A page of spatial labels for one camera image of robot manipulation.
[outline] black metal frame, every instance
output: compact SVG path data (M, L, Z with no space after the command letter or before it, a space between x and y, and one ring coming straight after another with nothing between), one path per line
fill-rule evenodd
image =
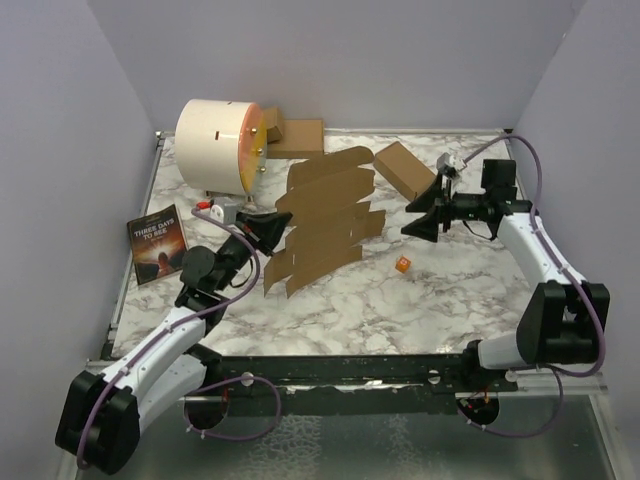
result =
M269 379L280 393L283 415L453 415L457 392L517 390L504 370L487 371L478 385L469 349L462 354L224 357L196 345L188 353L207 367L205 385L247 373ZM206 395L228 399L231 416L268 416L275 410L273 392L259 382Z

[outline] small cube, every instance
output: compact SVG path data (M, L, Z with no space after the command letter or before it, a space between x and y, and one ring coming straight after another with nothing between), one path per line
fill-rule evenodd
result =
M396 261L396 270L398 270L400 273L407 273L407 270L409 270L410 266L411 266L411 260L409 260L405 256L400 257Z

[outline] wire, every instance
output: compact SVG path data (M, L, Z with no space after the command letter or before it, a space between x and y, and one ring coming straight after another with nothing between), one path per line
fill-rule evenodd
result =
M246 238L244 238L243 235L241 235L240 233L238 233L235 230L231 229L227 225L224 225L224 224L214 220L213 218L200 213L200 207L195 207L193 210L191 210L191 214L194 217L200 218L202 220L205 220L205 221L207 221L209 223L214 224L217 227L220 227L221 229L223 229L224 231L226 231L230 235L233 235L238 240L240 240L242 242L242 244L249 249L249 252L251 253L251 256L253 257L253 259L256 262L255 275L251 279L251 282L249 282L249 284L240 293L238 293L238 295L236 295L235 297L233 297L233 298L231 298L229 300L226 300L226 301L224 301L224 302L222 302L222 303L220 303L218 305L214 305L213 307L205 308L204 310L200 310L199 312L194 312L194 313L192 313L190 315L187 315L184 318L181 318L180 320L176 320L171 326L172 330L175 329L176 327L184 325L185 323L188 323L188 322L190 322L192 320L196 320L196 319L200 320L200 316L201 315L208 315L209 313L213 313L213 312L215 312L217 310L220 310L222 308L226 308L229 305L231 305L232 303L235 303L238 300L242 299L243 297L245 297L253 289L253 287L256 286L256 284L258 283L258 278L260 277L260 258L258 257L258 252L256 252L256 249L253 248L251 243L249 243L249 241ZM96 416L98 415L98 412L100 411L100 407L104 403L105 399L108 397L109 393L111 392L111 390L113 389L115 384L118 383L124 376L126 376L128 374L128 372L131 370L131 368L133 366L135 366L135 364L138 363L147 354L147 352L149 350L151 350L168 333L169 333L168 330L162 330L155 337L153 337L151 340L149 340L149 342L143 348L141 348L140 351L136 355L134 355L131 358L131 360L129 360L124 365L124 367L120 369L119 372L117 372L113 376L111 381L105 386L104 390L102 390L102 392L98 396L98 399L96 400L96 403L93 405L93 407L91 408L91 411L89 412L89 416L87 417L87 421L86 421L86 423L84 425L84 428L82 429L82 433L80 435L80 441L78 442L78 449L77 449L77 452L76 452L76 464L78 465L79 469L86 470L90 466L87 462L84 461L84 453L85 453L85 450L86 450L86 447L87 447L87 439L89 438L89 432L91 431L91 427L93 425L93 422L95 421Z
M558 371L557 371L558 368L557 367L554 367L553 365L546 365L546 364L545 365L541 365L541 367L550 369L551 373L553 373L553 376L556 378L556 382L558 383L558 404L556 405L556 408L553 411L553 414L551 414L551 418L549 420L547 420L547 422L544 425L542 425L540 428L537 428L536 430L533 430L531 432L526 432L526 433L505 432L503 430L494 429L494 428L491 428L490 426L487 426L487 425L480 425L480 424L472 421L471 419L467 418L467 416L462 412L460 407L458 407L458 414L463 416L464 418L466 418L467 419L467 423L469 425L471 425L472 427L475 427L478 430L482 430L483 432L490 433L492 435L496 435L498 437L504 437L504 438L531 438L531 437L535 437L537 435L541 435L541 434L547 432L549 429L551 429L551 427L555 423L556 419L558 418L558 415L560 415L560 411L562 410L562 404L564 402L564 387L562 386L562 381L560 380L560 375L558 374Z
M212 385L207 385L206 387L202 387L199 388L198 390L195 390L192 393L203 393L203 392L207 392L209 390L214 390L216 388L220 388L220 387L224 387L225 385L230 385L232 383L238 383L241 382L243 380L254 380L254 381L258 381L261 383L266 384L267 386L269 386L269 388L271 388L271 390L273 391L273 394L276 398L276 413L274 415L274 419L273 421L269 424L269 426L267 428L265 428L264 430L258 432L258 433L253 433L251 435L245 435L245 436L239 436L239 437L235 437L235 436L230 436L230 435L224 435L222 433L213 433L209 430L199 430L197 428L195 428L192 424L191 424L191 420L189 420L189 416L187 415L187 407L186 407L186 403L185 403L185 408L184 408L184 419L187 422L188 428L187 431L195 431L197 433L199 433L200 435L203 436L207 436L209 438L217 438L219 440L227 440L230 442L247 442L250 440L255 440L257 438L260 438L264 435L266 435L267 433L269 433L271 430L273 430L274 428L276 428L278 426L278 423L280 423L280 418L282 417L282 399L280 398L280 393L278 392L277 387L271 383L269 380L267 380L266 378L262 378L262 377L235 377L235 378L230 378L229 380L224 380L222 382L218 382L218 383L214 383Z
M551 260L553 261L555 266L558 268L558 270L564 274L564 276L569 280L569 282L571 282L573 287L576 289L576 292L578 292L580 299L584 303L587 309L587 312L591 317L593 326L596 331L596 335L598 337L598 358L596 359L595 363L591 366L591 368L589 368L587 371L573 372L571 370L566 370L560 367L554 367L554 368L558 372L563 373L570 377L577 377L577 378L590 377L591 375L598 373L598 371L602 367L602 364L604 363L604 358L606 355L606 343L604 339L604 331L602 329L602 323L600 322L598 313L596 312L596 309L593 306L593 303L591 303L591 300L589 299L587 292L585 292L584 288L582 288L582 285L580 284L578 279L569 271L568 265L564 265L560 261L556 253L553 251L553 248L551 248L551 245L549 245L549 242L547 242L547 239L544 237L542 230L538 226L538 222L536 220L536 212L538 210L538 205L540 204L540 197L542 195L542 165L540 163L540 157L538 156L538 152L536 152L536 149L533 148L533 145L531 145L531 143L526 138L514 133L509 133L506 135L501 135L499 137L496 137L493 140L490 140L489 142L485 143L480 148L472 152L467 158L465 158L463 160L463 163L464 165L467 165L471 160L473 160L476 156L478 156L480 153L485 151L491 145L498 143L502 140L509 140L509 139L519 140L520 142L522 142L529 149L529 152L531 152L533 161L536 164L536 173L538 177L538 180L537 180L538 183L536 185L536 193L535 193L535 196L533 197L531 211L529 212L529 219L531 222L531 228L533 228L534 235L538 238L538 241L540 242L544 250L547 252L549 257L551 257Z
M497 237L485 237L484 235L480 235L479 233L476 233L472 230L471 226L467 223L466 220L462 221L462 224L467 227L467 230L469 230L471 232L472 235L475 235L476 237L480 237L484 240L489 240L490 242L493 242Z
M253 258L249 258L249 265L251 265L251 271L249 272L249 276L247 278L245 278L242 282L234 285L232 282L229 282L229 286L231 288L240 288L240 287L244 287L247 282L249 281L249 279L251 278L251 275L253 275Z

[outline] lavender wall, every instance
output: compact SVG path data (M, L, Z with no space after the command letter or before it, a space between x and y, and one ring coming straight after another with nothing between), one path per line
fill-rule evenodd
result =
M584 0L88 0L156 129L191 98L330 127L513 127Z
M1 2L0 45L0 478L51 479L155 138L84 0Z
M562 251L611 290L606 379L640 473L640 2L590 0L538 85L517 133L543 162L542 217ZM516 149L533 191L535 171Z

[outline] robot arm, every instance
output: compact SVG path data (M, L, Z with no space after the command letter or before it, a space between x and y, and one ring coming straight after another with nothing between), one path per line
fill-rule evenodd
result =
M532 204L517 198L515 162L485 160L483 194L452 192L463 168L448 154L438 159L437 166L434 184L406 208L408 212L426 214L403 227L402 233L437 242L440 225L446 232L453 220L483 221L492 239L500 239L511 252L533 290L516 332L469 344L467 353L473 359L470 374L481 377L482 369L503 370L539 363L595 362L600 348L595 325L565 272L585 291L603 329L609 292L604 285L589 283L568 264L539 217L538 232L533 231ZM540 237L556 258L542 245ZM556 266L558 260L562 270Z
M288 213L234 212L231 221L251 246L272 255L290 219ZM73 380L56 445L107 474L120 470L158 415L203 385L207 365L194 346L222 319L231 301L217 292L230 285L251 255L236 236L215 253L202 246L190 249L180 276L184 286L160 325L100 374L83 371Z

